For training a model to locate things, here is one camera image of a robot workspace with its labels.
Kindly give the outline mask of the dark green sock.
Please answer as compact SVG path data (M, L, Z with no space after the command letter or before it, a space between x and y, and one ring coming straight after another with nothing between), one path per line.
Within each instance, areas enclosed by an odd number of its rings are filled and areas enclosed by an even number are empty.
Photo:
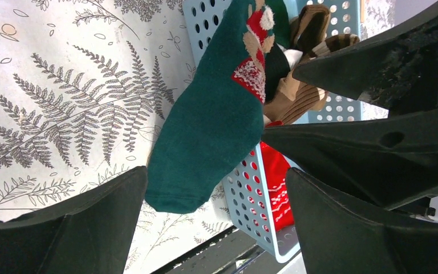
M266 0L273 12L275 42L283 48L290 46L290 25L286 5L282 0Z

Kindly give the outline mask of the dark teal sock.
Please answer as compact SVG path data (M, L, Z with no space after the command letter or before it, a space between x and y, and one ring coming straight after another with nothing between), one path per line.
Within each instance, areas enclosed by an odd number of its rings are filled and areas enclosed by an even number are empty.
M145 201L157 212L194 212L259 142L273 15L264 1L227 8L151 152Z

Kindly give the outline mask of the black sock with beige stripes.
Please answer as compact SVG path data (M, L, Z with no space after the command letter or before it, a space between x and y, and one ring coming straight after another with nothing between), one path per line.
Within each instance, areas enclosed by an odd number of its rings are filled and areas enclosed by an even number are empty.
M274 99L279 80L286 77L289 71L289 62L280 46L275 42L270 52L265 56L265 103Z

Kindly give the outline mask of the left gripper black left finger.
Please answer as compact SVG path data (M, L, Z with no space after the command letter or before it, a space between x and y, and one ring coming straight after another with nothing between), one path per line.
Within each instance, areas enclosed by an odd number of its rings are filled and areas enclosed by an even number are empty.
M0 221L0 273L123 273L147 189L135 167L90 191Z

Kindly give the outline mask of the light blue plastic basket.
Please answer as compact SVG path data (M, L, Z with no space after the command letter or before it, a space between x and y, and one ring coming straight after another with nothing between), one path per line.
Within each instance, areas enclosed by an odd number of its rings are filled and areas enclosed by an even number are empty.
M339 33L360 34L364 1L322 1L332 19L327 36ZM220 24L229 1L184 1L184 17L194 61L198 63ZM309 111L298 123L353 122L362 120L360 101L330 93L325 108ZM294 226L276 231L260 146L221 180L230 218L234 226L256 240L257 245L273 255L278 263L286 263L300 250Z

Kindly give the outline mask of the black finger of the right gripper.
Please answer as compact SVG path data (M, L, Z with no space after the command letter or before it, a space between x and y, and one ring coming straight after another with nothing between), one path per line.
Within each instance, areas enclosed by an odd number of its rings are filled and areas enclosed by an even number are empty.
M270 127L262 140L310 176L385 209L438 196L438 108L387 119Z
M299 65L293 77L398 114L438 108L438 1L381 34Z

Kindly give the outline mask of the red patterned sock pair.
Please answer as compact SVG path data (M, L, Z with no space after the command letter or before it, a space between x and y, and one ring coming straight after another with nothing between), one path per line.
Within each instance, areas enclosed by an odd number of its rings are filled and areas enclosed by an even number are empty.
M263 141L261 141L259 145L261 147L273 222L275 230L280 231L294 224L285 183L286 173L291 165L280 152Z

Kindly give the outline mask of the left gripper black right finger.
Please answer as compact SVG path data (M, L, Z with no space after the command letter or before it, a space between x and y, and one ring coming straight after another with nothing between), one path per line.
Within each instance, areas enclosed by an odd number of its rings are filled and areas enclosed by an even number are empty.
M307 273L438 273L438 223L384 210L297 168L286 186Z

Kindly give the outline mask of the tan brown sock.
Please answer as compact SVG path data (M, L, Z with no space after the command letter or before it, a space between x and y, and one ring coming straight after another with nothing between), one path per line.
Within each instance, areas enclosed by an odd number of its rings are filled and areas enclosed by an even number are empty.
M303 7L290 21L290 48L306 53L324 40L330 21L330 10L325 5Z

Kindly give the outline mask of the brown striped sock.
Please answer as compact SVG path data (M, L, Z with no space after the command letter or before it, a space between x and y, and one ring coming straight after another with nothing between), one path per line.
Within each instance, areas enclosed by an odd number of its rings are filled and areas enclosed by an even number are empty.
M355 34L338 34L326 38L306 53L300 61L305 63L317 57L329 55L360 42ZM310 110L319 111L326 103L329 92L293 78L293 73L279 80L272 102L265 104L265 125L292 124Z

